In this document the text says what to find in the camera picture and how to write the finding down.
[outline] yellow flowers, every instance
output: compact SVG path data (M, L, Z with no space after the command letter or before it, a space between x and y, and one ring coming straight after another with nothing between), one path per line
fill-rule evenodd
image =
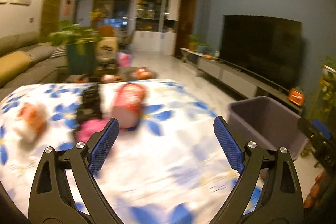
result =
M105 15L99 10L95 10L93 12L90 12L90 17L92 22L96 22L99 21L101 18L105 17Z

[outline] potted plant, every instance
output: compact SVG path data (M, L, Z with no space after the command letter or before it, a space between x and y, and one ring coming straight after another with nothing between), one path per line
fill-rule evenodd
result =
M60 32L49 35L53 46L66 45L68 70L72 75L91 74L97 66L96 46L102 37L91 27L80 27L65 20L59 23Z
M319 90L315 96L310 118L326 122L330 111L336 107L336 64L327 56L322 68Z
M205 54L205 53L209 52L209 48L210 48L210 45L204 44L204 43L199 43L197 45L197 52Z
M99 9L90 12L91 24L92 27L97 30L98 29L98 22L103 21L105 14L99 11Z
M197 45L200 44L200 39L196 35L189 35L189 44L188 49L191 51L195 51L197 48Z

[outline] bed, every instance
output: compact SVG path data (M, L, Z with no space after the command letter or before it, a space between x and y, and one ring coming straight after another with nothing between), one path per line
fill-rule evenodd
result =
M214 118L220 113L172 80L137 82L148 89L140 123L135 131L120 131L103 168L94 174L97 184L125 224L209 223L239 176L213 133ZM100 86L106 117L123 84ZM75 145L75 111L89 85L22 86L0 103L0 181L26 216L44 149ZM33 145L23 143L11 128L21 101L28 96L48 108L48 128ZM77 209L88 213L71 170L66 174ZM245 213L255 208L262 186L259 180Z

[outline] blue flower pattern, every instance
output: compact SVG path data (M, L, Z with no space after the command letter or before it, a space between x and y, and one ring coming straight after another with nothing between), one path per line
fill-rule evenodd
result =
M50 94L50 98L59 98L62 93L68 92L69 89L65 89L64 86L58 86L56 84L51 84L49 89L44 93Z
M166 121L170 119L173 115L172 110L166 110L163 112L155 113L156 111L163 108L163 105L148 105L144 107L144 116L142 120L155 136L163 136L162 128L159 122Z
M184 89L183 86L176 84L175 82L165 82L166 86L170 86L178 93L181 94L181 96L188 95L188 92ZM84 89L86 89L90 84L81 84L76 85L75 88L68 89L64 85L48 85L49 89L44 91L45 94L48 94L51 98L59 98L62 93L65 92L71 92L72 94L81 95ZM22 96L16 96L15 93L10 94L7 97L7 102L2 107L3 113L8 112L11 108L15 108L19 106L20 104L20 98ZM168 107L170 110L162 111L164 107ZM75 112L78 108L78 104L73 103L71 105L65 106L63 104L59 104L54 108L54 112L52 117L50 118L52 121L61 121L63 120L64 124L70 128L74 129L77 127ZM186 115L191 120L196 120L198 118L199 114L207 114L211 117L216 117L217 115L209 109L208 105L202 101L194 99L194 102L189 103L181 103L178 101L170 102L167 105L162 104L155 104L155 105L147 105L144 106L144 116L142 117L142 123L144 123L147 128L150 130L152 134L155 136L163 136L164 132L162 127L160 126L160 122L166 121L170 119L175 111L173 109L177 108L183 108ZM8 160L8 152L6 150L6 147L4 145L3 137L5 135L5 127L0 127L0 160L1 164L5 165ZM65 142L61 143L57 150L67 150L71 149L75 144L73 142ZM194 155L195 159L199 162L206 161L208 158L207 152L204 151L204 147L199 145L194 145L192 147L192 154ZM221 169L227 170L227 164L223 162L214 163L212 166L209 166L209 168L215 168L217 171L220 172ZM169 169L169 172L174 179L175 183L178 184L181 187L187 188L187 189L193 189L195 187L199 186L199 182L202 177L202 172L204 171L202 169L203 167L199 168L198 165L181 165L181 166L175 166ZM94 177L96 179L99 179L100 174L94 174ZM218 186L217 190L222 190L225 187L234 187L236 183L236 179L231 179L231 183L222 186ZM10 196L14 198L15 191L14 189L11 189L7 191L10 193ZM256 187L253 195L251 197L251 200L248 204L248 207L246 208L246 211L244 214L252 212L258 202L258 199L260 197L261 190ZM154 204L148 204L145 206L130 206L128 203L123 204L123 206L127 207L123 212L128 212L128 217L132 218L133 222L137 222L140 224L163 224L163 223L169 223L169 224L175 224L175 223L181 223L181 224L192 224L194 222L194 215L188 210L188 207L186 204L182 203L177 206L175 206L171 212L166 213L164 210L162 210L160 207L154 205ZM76 202L76 207L79 211L86 212L85 205L82 202Z
M11 108L14 108L14 107L18 107L20 102L19 102L19 99L22 97L22 96L17 96L17 97L13 97L13 94L9 95L9 100L5 103L5 105L2 107L2 112L3 113L6 113L8 112Z
M8 153L7 153L7 149L5 147L5 143L3 139L3 137L5 136L5 133L6 133L6 129L2 125L0 127L0 161L2 165L5 165L8 160Z
M74 88L72 90L72 94L77 94L77 95L81 95L82 92L87 89L89 86L91 86L92 84L82 84L76 88Z
M73 103L69 106L64 106L62 104L55 107L55 114L51 117L52 121L64 120L64 124L70 128L77 128L77 120L76 120L76 110L79 107L78 104Z
M192 224L194 214L188 209L185 203L175 206L166 213L156 204L145 206L131 206L122 198L117 198L117 203L113 209L124 222L136 222L138 224Z

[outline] black tv screen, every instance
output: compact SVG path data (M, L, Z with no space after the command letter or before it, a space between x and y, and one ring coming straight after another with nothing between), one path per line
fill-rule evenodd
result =
M263 16L224 16L219 58L289 90L302 60L301 22Z

